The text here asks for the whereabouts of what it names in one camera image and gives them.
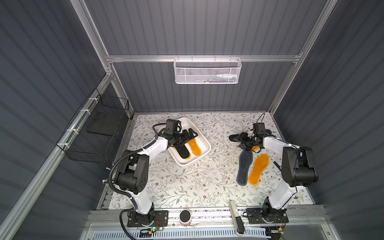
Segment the black insole front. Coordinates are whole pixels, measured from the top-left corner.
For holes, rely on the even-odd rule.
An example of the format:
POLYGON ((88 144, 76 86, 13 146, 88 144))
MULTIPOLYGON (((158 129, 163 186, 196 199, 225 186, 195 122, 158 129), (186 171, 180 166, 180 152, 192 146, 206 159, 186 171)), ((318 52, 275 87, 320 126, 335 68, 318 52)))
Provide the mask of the black insole front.
POLYGON ((191 158, 191 153, 189 152, 189 150, 185 145, 175 147, 175 149, 177 150, 178 154, 182 159, 188 160, 191 158))

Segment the black insole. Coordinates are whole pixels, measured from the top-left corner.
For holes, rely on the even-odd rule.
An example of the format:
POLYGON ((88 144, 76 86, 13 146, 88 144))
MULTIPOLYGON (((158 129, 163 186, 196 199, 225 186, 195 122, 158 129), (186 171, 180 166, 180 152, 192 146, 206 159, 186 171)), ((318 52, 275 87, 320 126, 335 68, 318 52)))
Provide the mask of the black insole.
POLYGON ((188 160, 191 158, 191 153, 189 152, 189 150, 185 145, 175 147, 175 149, 177 150, 178 154, 182 159, 188 160))
POLYGON ((240 133, 238 135, 230 135, 229 140, 231 142, 241 142, 242 139, 247 138, 248 134, 247 133, 240 133))

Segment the grey fleece insole front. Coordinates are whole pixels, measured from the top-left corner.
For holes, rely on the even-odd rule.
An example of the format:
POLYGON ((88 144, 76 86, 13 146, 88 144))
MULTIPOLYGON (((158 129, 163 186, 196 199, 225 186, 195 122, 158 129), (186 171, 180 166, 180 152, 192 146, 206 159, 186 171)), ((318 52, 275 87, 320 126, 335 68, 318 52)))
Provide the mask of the grey fleece insole front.
POLYGON ((253 162, 252 151, 242 151, 239 156, 239 169, 237 174, 237 183, 240 186, 245 186, 248 181, 248 171, 253 162))

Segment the orange insole box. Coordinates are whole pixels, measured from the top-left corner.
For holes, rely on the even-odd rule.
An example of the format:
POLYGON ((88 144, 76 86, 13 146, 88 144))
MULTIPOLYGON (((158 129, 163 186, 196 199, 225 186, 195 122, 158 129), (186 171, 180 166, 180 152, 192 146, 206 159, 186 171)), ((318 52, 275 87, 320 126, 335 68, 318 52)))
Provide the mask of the orange insole box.
POLYGON ((194 156, 200 156, 202 154, 202 150, 201 148, 198 146, 196 140, 191 140, 190 142, 188 142, 188 145, 190 146, 191 150, 192 150, 192 154, 194 156))

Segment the black insole back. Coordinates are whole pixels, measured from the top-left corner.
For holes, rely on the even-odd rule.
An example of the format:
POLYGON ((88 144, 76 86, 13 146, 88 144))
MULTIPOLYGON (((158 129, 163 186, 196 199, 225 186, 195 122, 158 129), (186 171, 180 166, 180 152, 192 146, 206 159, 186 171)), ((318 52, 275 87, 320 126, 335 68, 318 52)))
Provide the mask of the black insole back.
POLYGON ((247 138, 248 134, 247 133, 240 133, 238 135, 230 135, 229 140, 231 142, 241 142, 242 139, 247 138))

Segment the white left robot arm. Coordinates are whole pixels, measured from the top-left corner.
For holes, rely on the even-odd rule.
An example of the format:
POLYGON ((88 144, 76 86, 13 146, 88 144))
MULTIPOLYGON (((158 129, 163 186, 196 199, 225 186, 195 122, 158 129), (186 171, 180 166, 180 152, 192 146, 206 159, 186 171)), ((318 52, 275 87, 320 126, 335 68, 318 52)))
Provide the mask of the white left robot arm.
POLYGON ((148 226, 155 218, 155 207, 145 191, 150 161, 161 152, 173 147, 180 150, 200 134, 189 128, 182 129, 179 120, 168 119, 152 126, 154 139, 135 151, 126 150, 113 164, 108 185, 116 193, 128 197, 134 204, 137 222, 148 226))

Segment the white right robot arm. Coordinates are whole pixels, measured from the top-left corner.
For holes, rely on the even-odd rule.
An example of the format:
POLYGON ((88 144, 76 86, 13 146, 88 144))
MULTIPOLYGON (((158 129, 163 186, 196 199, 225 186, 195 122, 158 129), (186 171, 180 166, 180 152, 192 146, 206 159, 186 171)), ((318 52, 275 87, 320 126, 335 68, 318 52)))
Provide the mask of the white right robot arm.
POLYGON ((282 158, 282 181, 277 189, 268 197, 261 210, 254 217, 262 219, 266 223, 276 221, 286 223, 287 206, 290 200, 300 190, 318 181, 315 170, 314 152, 309 147, 297 146, 278 139, 270 131, 256 134, 250 137, 248 133, 229 136, 230 141, 239 142, 243 150, 252 150, 258 146, 276 153, 282 158))

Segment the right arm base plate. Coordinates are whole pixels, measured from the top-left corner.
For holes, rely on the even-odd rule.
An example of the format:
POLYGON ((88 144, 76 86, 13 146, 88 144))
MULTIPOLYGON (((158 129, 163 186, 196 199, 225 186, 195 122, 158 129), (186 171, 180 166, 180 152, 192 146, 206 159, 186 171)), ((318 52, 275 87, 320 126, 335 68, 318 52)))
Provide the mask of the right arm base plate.
POLYGON ((246 208, 243 216, 250 224, 287 224, 289 218, 286 214, 287 209, 275 210, 263 208, 246 208))

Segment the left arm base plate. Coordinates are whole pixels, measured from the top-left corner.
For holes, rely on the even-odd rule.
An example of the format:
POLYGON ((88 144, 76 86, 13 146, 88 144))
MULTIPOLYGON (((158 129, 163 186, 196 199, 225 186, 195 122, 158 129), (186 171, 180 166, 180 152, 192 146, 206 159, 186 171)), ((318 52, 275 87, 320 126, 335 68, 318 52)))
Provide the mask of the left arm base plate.
POLYGON ((139 227, 166 227, 168 225, 169 211, 150 211, 146 215, 137 213, 136 211, 128 211, 129 228, 139 227))

